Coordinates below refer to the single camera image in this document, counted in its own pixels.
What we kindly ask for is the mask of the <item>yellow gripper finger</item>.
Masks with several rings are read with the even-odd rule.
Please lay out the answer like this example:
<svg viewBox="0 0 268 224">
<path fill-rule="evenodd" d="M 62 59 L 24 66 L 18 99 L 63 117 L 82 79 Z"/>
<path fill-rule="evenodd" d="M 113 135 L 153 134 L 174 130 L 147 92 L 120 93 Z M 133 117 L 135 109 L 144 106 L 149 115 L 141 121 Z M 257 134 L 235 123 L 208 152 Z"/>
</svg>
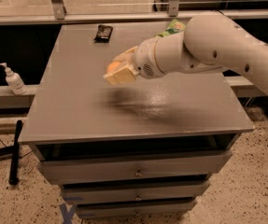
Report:
<svg viewBox="0 0 268 224">
<path fill-rule="evenodd" d="M 103 78 L 110 85 L 134 82 L 139 73 L 129 64 L 120 64 L 111 72 L 105 73 Z"/>
<path fill-rule="evenodd" d="M 132 61 L 132 57 L 133 57 L 133 54 L 135 52 L 135 50 L 137 49 L 137 46 L 134 46 L 130 49 L 127 49 L 126 51 L 124 51 L 123 53 L 117 55 L 113 61 L 114 62 L 119 62 L 119 63 L 122 63 L 122 62 L 128 62 L 130 63 Z"/>
</svg>

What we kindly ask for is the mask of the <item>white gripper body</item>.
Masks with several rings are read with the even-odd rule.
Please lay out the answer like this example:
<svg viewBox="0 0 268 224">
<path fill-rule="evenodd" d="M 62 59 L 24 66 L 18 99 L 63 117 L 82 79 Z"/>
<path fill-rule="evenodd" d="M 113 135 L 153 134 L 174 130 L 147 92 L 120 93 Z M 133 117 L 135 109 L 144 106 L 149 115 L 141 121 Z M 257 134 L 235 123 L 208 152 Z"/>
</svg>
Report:
<svg viewBox="0 0 268 224">
<path fill-rule="evenodd" d="M 155 59 L 155 47 L 159 39 L 159 36 L 147 39 L 134 50 L 132 56 L 134 68 L 143 78 L 152 79 L 164 76 L 164 73 L 158 67 Z"/>
</svg>

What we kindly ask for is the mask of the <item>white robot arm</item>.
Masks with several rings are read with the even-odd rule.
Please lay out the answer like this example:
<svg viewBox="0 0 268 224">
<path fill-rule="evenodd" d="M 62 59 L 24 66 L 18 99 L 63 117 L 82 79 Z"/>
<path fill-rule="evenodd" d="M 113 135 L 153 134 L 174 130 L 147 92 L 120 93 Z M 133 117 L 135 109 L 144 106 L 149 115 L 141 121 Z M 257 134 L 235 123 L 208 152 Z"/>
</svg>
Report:
<svg viewBox="0 0 268 224">
<path fill-rule="evenodd" d="M 180 72 L 215 73 L 229 69 L 268 96 L 268 44 L 220 12 L 191 18 L 171 35 L 154 36 L 116 56 L 104 74 L 111 85 Z"/>
</svg>

